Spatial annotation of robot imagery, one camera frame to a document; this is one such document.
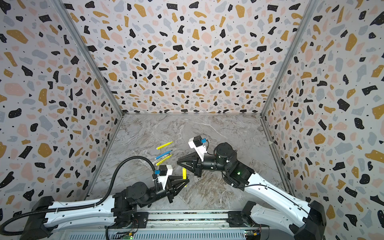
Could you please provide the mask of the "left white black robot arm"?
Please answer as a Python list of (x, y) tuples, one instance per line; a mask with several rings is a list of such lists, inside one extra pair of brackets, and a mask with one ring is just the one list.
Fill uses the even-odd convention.
[(68, 228), (107, 226), (121, 229), (137, 223), (134, 215), (138, 208), (146, 207), (163, 198), (173, 202), (175, 196), (189, 183), (182, 176), (160, 176), (159, 186), (151, 187), (137, 182), (120, 193), (101, 199), (81, 202), (55, 202), (43, 197), (33, 207), (24, 227), (22, 240), (40, 240), (54, 232)]

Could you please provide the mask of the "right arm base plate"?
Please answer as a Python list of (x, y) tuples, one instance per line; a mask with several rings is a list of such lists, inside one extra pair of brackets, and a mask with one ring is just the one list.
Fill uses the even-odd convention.
[(250, 216), (243, 214), (241, 211), (229, 211), (227, 223), (231, 228), (254, 228), (260, 226)]

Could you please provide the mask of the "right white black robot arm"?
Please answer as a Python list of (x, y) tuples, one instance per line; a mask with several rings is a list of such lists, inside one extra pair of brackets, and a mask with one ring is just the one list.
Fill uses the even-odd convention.
[(201, 177), (203, 171), (221, 172), (224, 182), (268, 203), (265, 208), (248, 201), (240, 212), (229, 212), (232, 227), (269, 226), (291, 235), (295, 240), (321, 240), (327, 220), (325, 208), (317, 201), (308, 203), (269, 183), (252, 168), (241, 163), (237, 151), (228, 143), (207, 152), (206, 143), (189, 143), (195, 150), (178, 159), (177, 164)]

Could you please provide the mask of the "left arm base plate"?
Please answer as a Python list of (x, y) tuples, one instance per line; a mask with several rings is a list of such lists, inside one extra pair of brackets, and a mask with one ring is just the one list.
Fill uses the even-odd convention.
[(145, 229), (149, 219), (149, 212), (128, 213), (115, 217), (109, 229)]

